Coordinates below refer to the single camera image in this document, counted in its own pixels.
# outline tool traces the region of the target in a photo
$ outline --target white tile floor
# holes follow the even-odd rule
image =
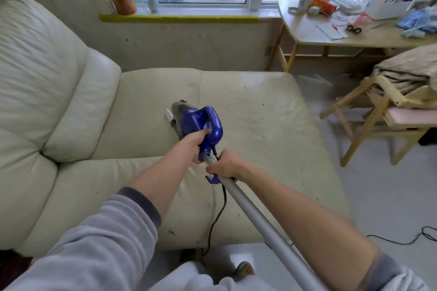
[[[417,146],[395,167],[389,162],[388,142],[368,139],[346,168],[339,157],[349,145],[335,115],[319,120],[319,113],[337,96],[344,95],[357,83],[345,76],[323,76],[333,86],[298,76],[296,79],[320,128],[325,145],[343,183],[357,227],[365,234],[408,242],[422,226],[437,227],[437,146]],[[412,268],[431,289],[437,289],[437,244],[421,237],[415,244],[400,246],[374,239],[382,250]],[[299,290],[293,278],[272,251],[263,243],[223,246],[216,249],[221,257],[230,257],[254,265],[258,276],[278,291]],[[141,287],[146,290],[177,265],[177,254],[157,253]]]

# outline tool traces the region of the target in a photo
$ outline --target sofa backrest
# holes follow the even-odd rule
[[[91,156],[120,73],[36,1],[0,6],[0,249],[30,232],[57,163]]]

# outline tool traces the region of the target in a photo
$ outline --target paper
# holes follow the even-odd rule
[[[337,31],[336,29],[334,29],[331,22],[325,24],[318,24],[317,28],[319,28],[331,40],[341,40],[347,37],[347,34],[344,29],[338,28]]]

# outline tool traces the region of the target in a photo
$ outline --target pink cushion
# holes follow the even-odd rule
[[[397,124],[437,125],[437,109],[390,107],[388,113]]]

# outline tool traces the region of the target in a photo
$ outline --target wall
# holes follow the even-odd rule
[[[102,23],[105,0],[36,0],[86,45],[123,71],[154,67],[202,70],[263,70],[264,50],[276,34],[272,22],[257,24]]]

